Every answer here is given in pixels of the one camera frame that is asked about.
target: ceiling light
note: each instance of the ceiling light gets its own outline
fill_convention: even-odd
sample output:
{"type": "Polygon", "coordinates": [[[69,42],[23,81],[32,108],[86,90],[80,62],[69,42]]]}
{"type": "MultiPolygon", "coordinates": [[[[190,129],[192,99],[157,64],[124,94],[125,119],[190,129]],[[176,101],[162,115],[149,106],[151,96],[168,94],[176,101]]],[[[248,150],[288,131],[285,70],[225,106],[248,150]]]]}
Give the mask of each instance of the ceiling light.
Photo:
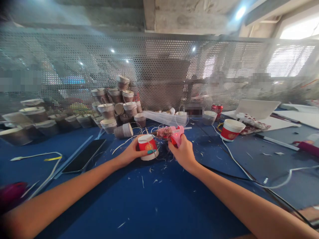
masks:
{"type": "Polygon", "coordinates": [[[241,18],[243,17],[243,15],[245,14],[245,12],[246,12],[246,7],[241,7],[241,8],[238,10],[238,12],[236,13],[235,19],[236,19],[236,20],[241,19],[241,18]]]}

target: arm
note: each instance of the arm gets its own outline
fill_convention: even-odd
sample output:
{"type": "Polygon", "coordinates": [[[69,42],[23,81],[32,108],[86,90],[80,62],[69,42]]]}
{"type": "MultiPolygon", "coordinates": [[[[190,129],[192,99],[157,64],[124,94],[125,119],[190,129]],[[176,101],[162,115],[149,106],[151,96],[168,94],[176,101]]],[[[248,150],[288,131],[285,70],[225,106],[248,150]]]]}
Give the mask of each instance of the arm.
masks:
{"type": "Polygon", "coordinates": [[[87,194],[113,172],[135,158],[153,153],[137,151],[137,136],[126,150],[114,159],[84,173],[12,209],[4,215],[12,238],[34,238],[54,219],[87,194]]]}
{"type": "Polygon", "coordinates": [[[200,165],[192,143],[185,135],[181,138],[178,149],[168,143],[179,164],[202,181],[257,238],[319,238],[318,232],[282,208],[200,165]]]}

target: fingernail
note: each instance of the fingernail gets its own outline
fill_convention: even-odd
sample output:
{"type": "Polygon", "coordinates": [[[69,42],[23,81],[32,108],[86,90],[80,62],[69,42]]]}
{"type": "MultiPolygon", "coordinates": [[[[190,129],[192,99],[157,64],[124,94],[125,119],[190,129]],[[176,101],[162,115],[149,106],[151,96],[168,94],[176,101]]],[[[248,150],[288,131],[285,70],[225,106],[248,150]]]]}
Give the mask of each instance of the fingernail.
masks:
{"type": "Polygon", "coordinates": [[[147,151],[147,154],[155,153],[156,149],[147,151]]]}

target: white paper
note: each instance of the white paper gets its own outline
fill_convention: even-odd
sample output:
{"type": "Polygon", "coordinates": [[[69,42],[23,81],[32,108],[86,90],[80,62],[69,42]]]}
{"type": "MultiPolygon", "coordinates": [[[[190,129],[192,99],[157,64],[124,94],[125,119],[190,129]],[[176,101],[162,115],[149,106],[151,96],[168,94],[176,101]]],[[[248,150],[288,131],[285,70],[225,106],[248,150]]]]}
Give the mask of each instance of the white paper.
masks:
{"type": "MultiPolygon", "coordinates": [[[[236,117],[236,111],[227,111],[227,112],[222,112],[223,115],[226,115],[230,118],[233,118],[233,119],[237,119],[236,117]]],[[[267,124],[267,125],[270,125],[271,127],[266,130],[265,132],[267,131],[271,131],[271,130],[276,130],[276,129],[281,129],[281,128],[288,128],[288,127],[300,127],[301,124],[295,124],[295,123],[291,123],[291,122],[288,122],[288,121],[284,121],[284,120],[281,120],[281,119],[277,119],[277,118],[274,118],[274,117],[267,117],[266,119],[261,119],[259,120],[259,122],[261,123],[264,123],[264,124],[267,124]]]]}
{"type": "Polygon", "coordinates": [[[257,120],[266,119],[278,107],[279,101],[241,100],[237,113],[246,113],[257,120]]]}
{"type": "Polygon", "coordinates": [[[302,113],[298,111],[275,111],[274,113],[287,119],[300,121],[305,125],[319,129],[319,114],[302,113]]]}
{"type": "Polygon", "coordinates": [[[291,110],[291,111],[299,111],[302,113],[312,113],[319,114],[319,109],[314,106],[306,106],[306,105],[295,105],[295,104],[281,104],[280,106],[283,109],[291,110]]]}

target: blue table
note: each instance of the blue table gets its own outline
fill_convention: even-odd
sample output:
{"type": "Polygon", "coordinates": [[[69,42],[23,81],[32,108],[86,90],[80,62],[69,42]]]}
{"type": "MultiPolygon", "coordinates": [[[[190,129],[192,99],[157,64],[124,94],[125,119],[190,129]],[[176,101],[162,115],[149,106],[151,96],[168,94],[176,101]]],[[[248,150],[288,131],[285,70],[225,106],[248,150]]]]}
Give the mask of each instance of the blue table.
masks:
{"type": "MultiPolygon", "coordinates": [[[[185,135],[193,142],[198,162],[234,176],[246,177],[226,153],[219,135],[211,126],[204,126],[200,121],[190,121],[188,126],[193,128],[186,130],[185,135]]],[[[78,129],[22,147],[8,146],[1,142],[1,184],[17,181],[30,184],[38,180],[43,182],[55,164],[55,161],[44,162],[47,156],[15,162],[10,162],[11,158],[58,151],[66,160],[89,136],[94,135],[92,139],[96,138],[98,132],[97,127],[78,129]]],[[[128,142],[119,148],[112,156],[111,152],[125,140],[117,140],[114,135],[107,134],[101,138],[107,140],[101,149],[106,153],[95,157],[88,170],[119,155],[129,144],[128,142]]],[[[287,169],[318,164],[308,154],[291,152],[292,150],[255,139],[253,136],[239,136],[234,142],[228,143],[228,146],[234,157],[260,182],[268,177],[267,185],[280,183],[283,178],[278,176],[282,176],[287,169]],[[285,155],[261,155],[261,152],[271,154],[274,151],[283,152],[285,155]]],[[[161,144],[160,152],[158,158],[161,160],[145,162],[137,159],[112,174],[58,217],[37,238],[232,238],[249,233],[198,179],[172,160],[172,155],[167,154],[165,144],[161,144]]],[[[63,174],[46,189],[76,175],[63,174]]],[[[298,208],[318,204],[318,186],[312,184],[311,193],[305,186],[306,180],[310,179],[317,180],[316,172],[294,173],[289,185],[276,192],[293,206],[299,206],[298,208]],[[299,190],[301,185],[303,197],[293,193],[296,187],[298,186],[299,190]]],[[[232,178],[229,180],[276,203],[267,192],[253,183],[232,178]]]]}

